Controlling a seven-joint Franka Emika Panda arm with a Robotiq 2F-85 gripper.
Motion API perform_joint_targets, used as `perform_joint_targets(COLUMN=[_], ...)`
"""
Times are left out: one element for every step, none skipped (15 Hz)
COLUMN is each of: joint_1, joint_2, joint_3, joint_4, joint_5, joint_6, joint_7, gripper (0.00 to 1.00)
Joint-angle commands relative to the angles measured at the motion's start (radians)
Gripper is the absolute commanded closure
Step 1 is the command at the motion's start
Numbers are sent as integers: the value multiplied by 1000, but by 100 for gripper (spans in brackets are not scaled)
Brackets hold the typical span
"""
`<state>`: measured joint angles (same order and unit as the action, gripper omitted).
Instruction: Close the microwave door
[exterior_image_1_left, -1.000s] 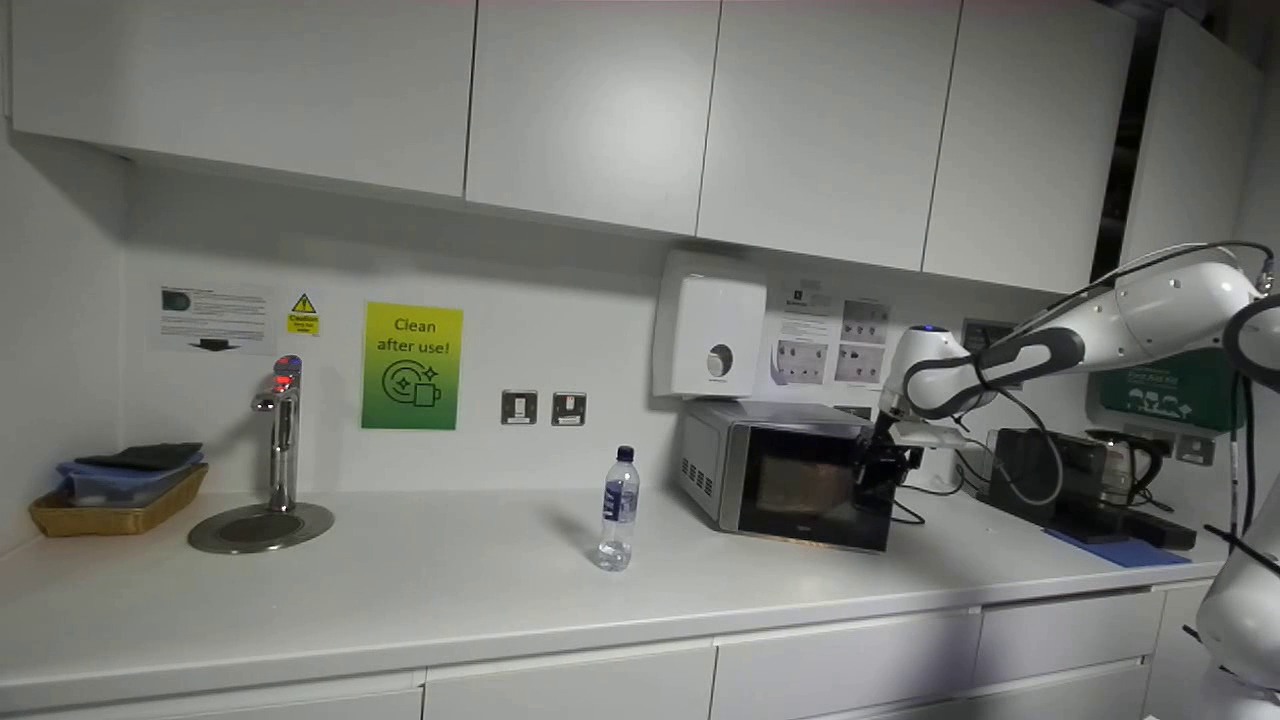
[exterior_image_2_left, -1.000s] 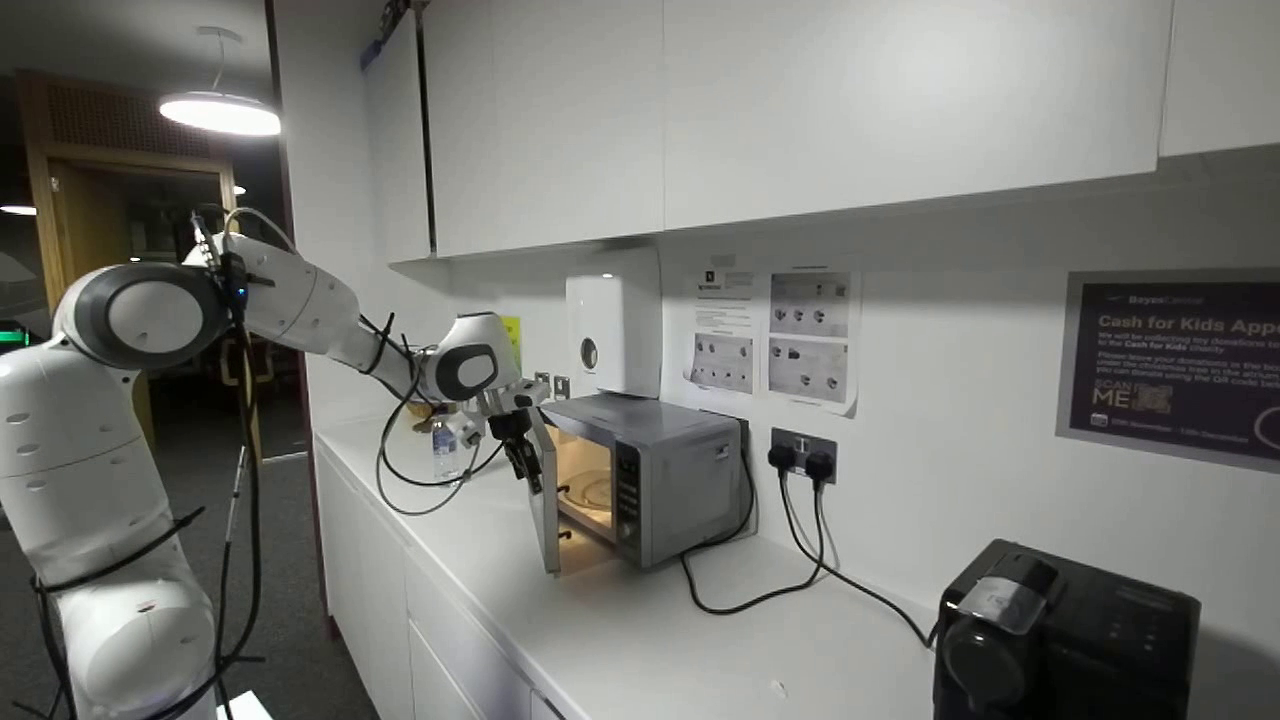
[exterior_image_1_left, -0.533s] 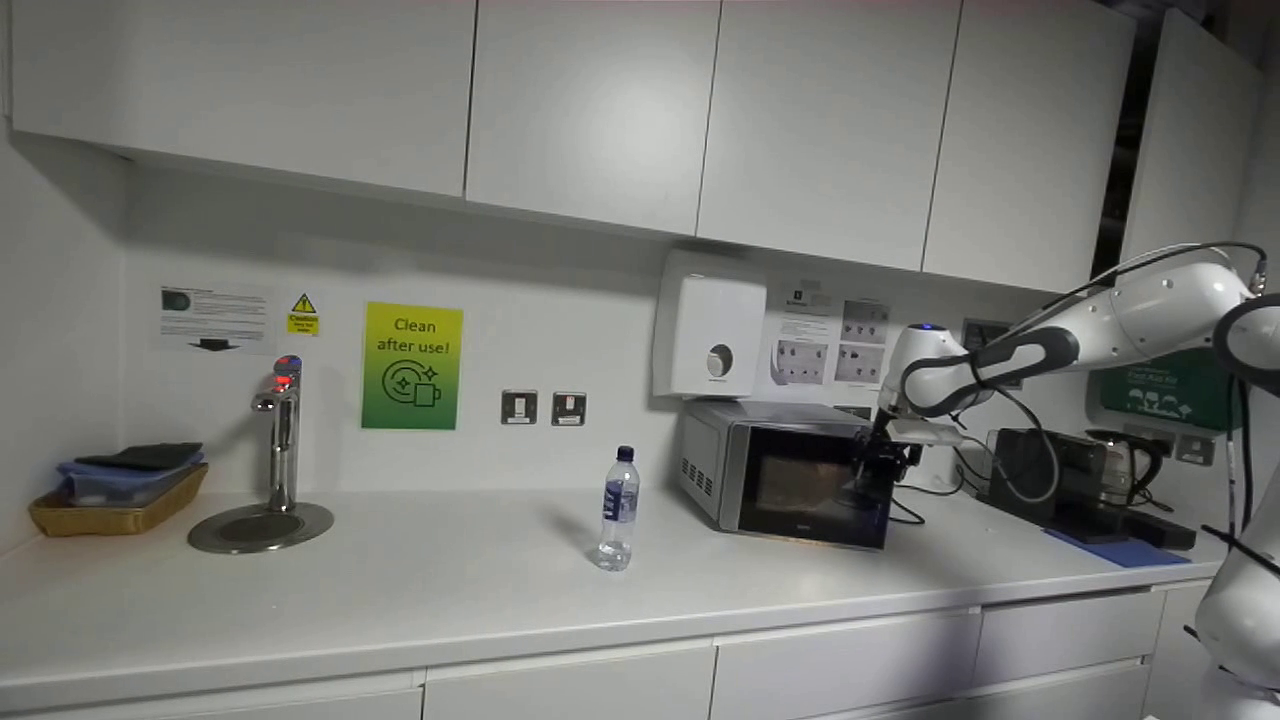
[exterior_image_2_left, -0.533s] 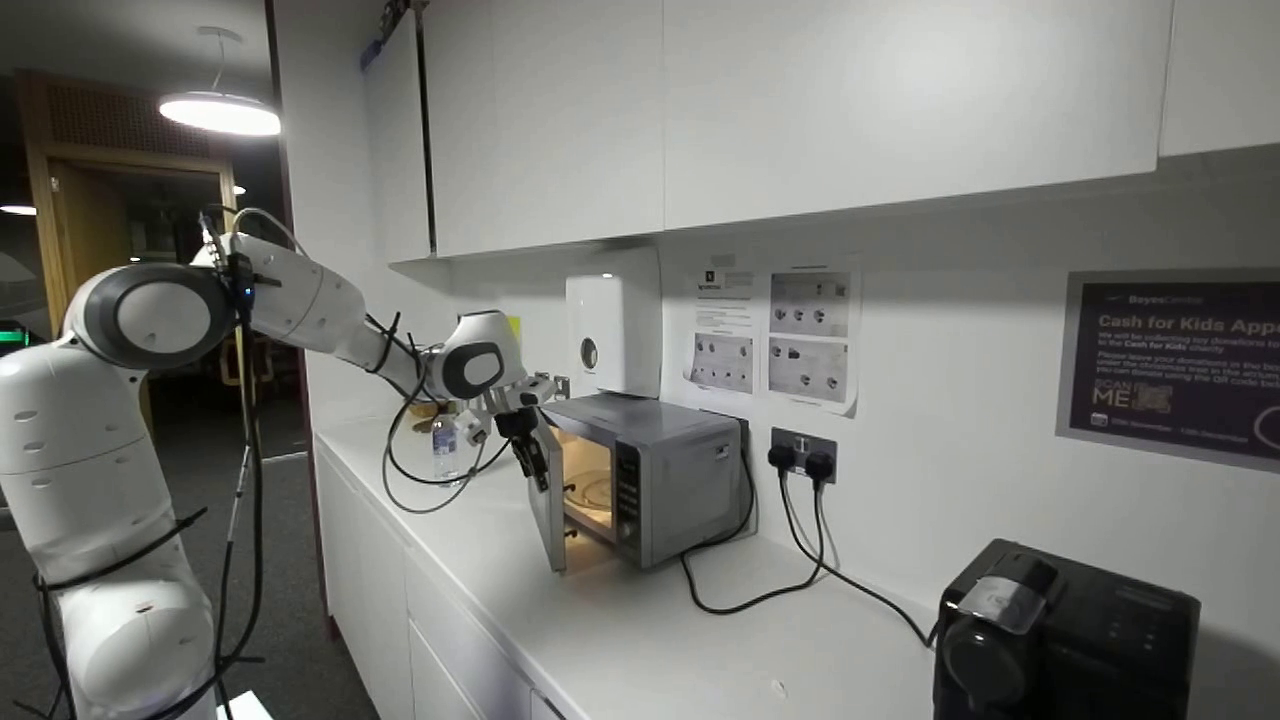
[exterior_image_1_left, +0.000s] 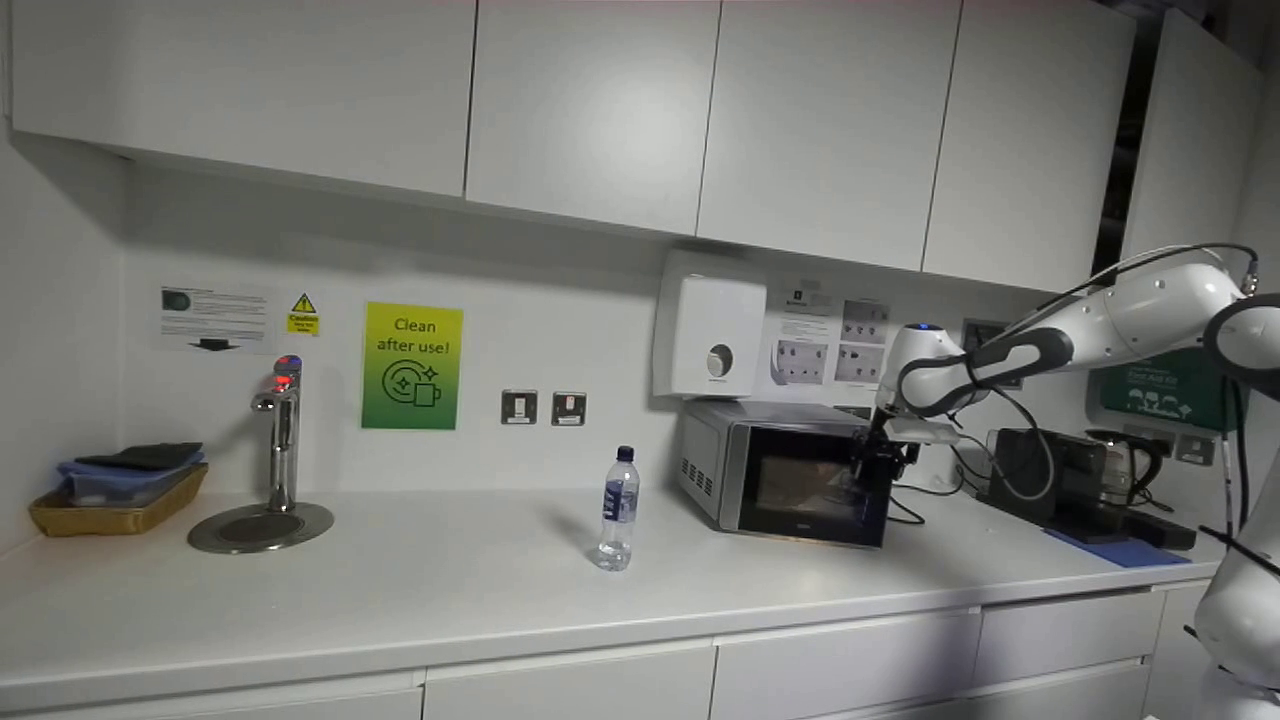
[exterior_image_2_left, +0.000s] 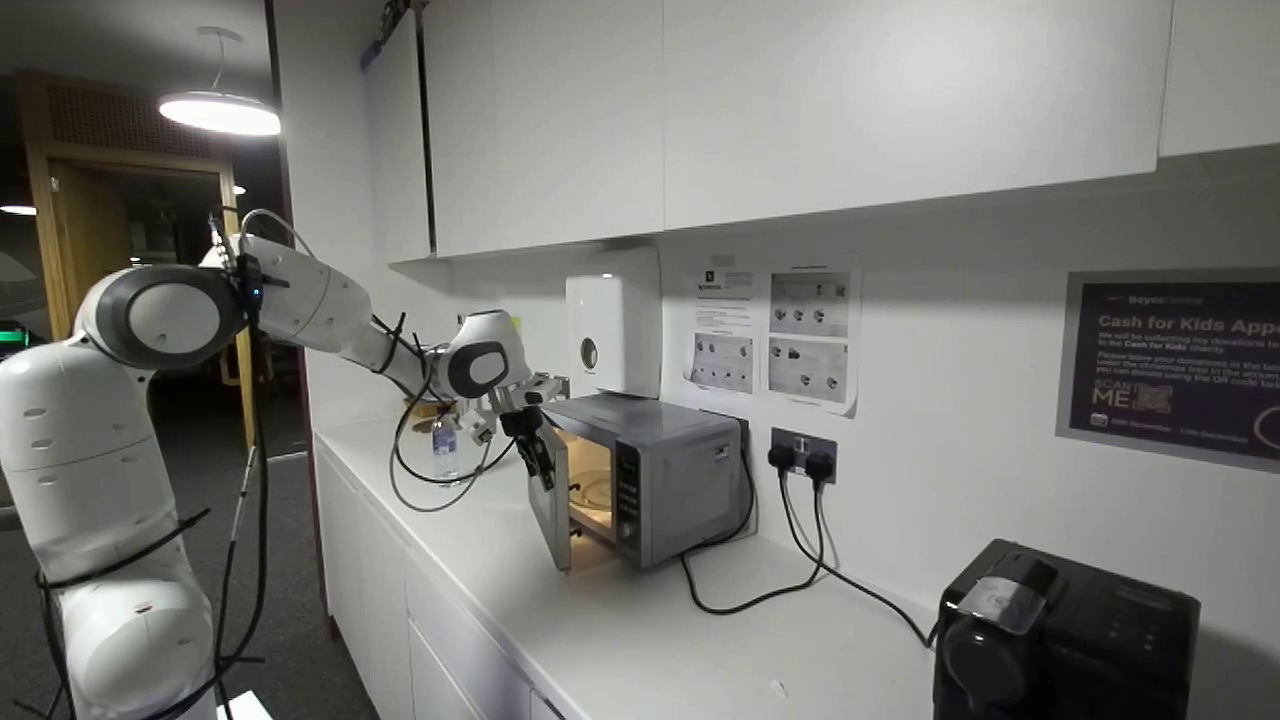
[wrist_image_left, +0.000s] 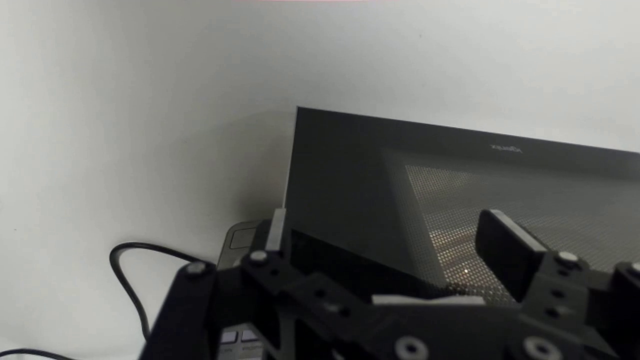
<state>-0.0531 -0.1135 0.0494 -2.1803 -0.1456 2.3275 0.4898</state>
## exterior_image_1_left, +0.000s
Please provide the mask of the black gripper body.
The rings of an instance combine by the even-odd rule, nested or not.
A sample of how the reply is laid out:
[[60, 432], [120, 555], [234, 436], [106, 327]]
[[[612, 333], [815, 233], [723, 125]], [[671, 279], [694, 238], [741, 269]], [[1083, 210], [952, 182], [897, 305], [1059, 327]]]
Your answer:
[[920, 458], [915, 443], [889, 439], [883, 432], [874, 432], [865, 439], [862, 484], [865, 487], [894, 487], [915, 458]]

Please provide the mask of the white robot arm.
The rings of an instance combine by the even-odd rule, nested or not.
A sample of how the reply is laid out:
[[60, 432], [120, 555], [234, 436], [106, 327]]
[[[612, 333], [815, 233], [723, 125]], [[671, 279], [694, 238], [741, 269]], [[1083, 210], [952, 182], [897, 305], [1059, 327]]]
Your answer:
[[[1277, 401], [1280, 295], [1258, 290], [1250, 243], [1239, 257], [1239, 278], [1224, 269], [1224, 243], [1178, 243], [1112, 264], [972, 354], [944, 327], [903, 323], [889, 347], [874, 429], [933, 429], [1011, 380], [1121, 367], [1178, 347], [1205, 347], [1222, 376]], [[1198, 715], [1280, 720], [1280, 475], [1266, 480], [1252, 516], [1222, 544], [1222, 569], [1194, 616], [1209, 655]]]

